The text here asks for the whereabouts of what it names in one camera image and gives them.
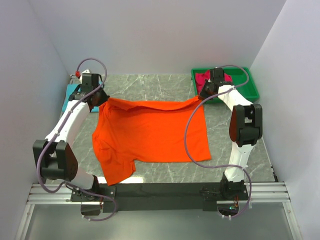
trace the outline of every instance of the pink cloth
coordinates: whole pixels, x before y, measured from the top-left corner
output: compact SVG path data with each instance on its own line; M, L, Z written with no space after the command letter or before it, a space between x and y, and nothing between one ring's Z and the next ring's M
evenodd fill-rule
M206 79L210 79L210 70L206 71L205 73L196 73L195 74L195 86L197 94L199 94L205 85ZM232 82L232 78L228 74L224 74L224 79L226 82Z

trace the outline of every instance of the gray wall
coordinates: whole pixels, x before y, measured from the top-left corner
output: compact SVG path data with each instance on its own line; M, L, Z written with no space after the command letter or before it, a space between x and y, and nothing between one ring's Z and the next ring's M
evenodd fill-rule
M287 0L250 68L264 139L305 239L319 239L320 2Z
M0 32L0 239L11 240L36 179L33 142L56 124L68 75L27 1L1 1Z
M94 56L116 74L250 67L285 1L29 0L69 73Z

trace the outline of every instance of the orange shirt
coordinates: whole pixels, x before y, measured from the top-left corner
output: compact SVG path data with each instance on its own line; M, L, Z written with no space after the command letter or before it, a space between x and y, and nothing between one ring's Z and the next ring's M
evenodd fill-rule
M184 147L187 121L201 101L127 101L109 98L99 107L92 135L94 153L108 185L136 171L135 160L151 163L190 162ZM204 108L193 116L187 144L197 161L211 159Z

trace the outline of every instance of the red garment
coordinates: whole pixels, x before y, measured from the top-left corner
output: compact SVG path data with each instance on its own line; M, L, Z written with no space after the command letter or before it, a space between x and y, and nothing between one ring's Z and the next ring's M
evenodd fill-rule
M108 185L136 171L135 160L151 163L190 162L184 146L187 121L201 100L126 101L110 97L99 107L92 135L94 153ZM211 159L204 108L194 114L187 132L190 154Z
M196 73L195 74L195 86L196 91L199 94L205 85L206 79L210 79L210 70L206 71L205 73ZM232 78L228 74L224 74L224 79L226 82L232 82Z

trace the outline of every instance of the gray floor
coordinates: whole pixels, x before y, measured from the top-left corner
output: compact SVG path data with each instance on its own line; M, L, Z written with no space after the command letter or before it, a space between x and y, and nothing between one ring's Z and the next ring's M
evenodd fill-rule
M78 205L36 205L26 240L292 240L282 203L254 203L231 221L202 210L122 211L102 222Z
M185 101L195 95L189 74L109 75L105 91L113 98L129 101ZM230 110L222 104L204 106L207 136L212 160L210 166L227 164L232 143L229 138ZM90 113L73 144L79 166L88 173L103 176L93 152L92 133L98 122L98 113ZM192 162L147 163L135 161L136 172L126 182L135 183L191 183L219 182L223 169L205 169ZM265 145L259 140L248 160L248 172L254 182L274 182L273 170Z

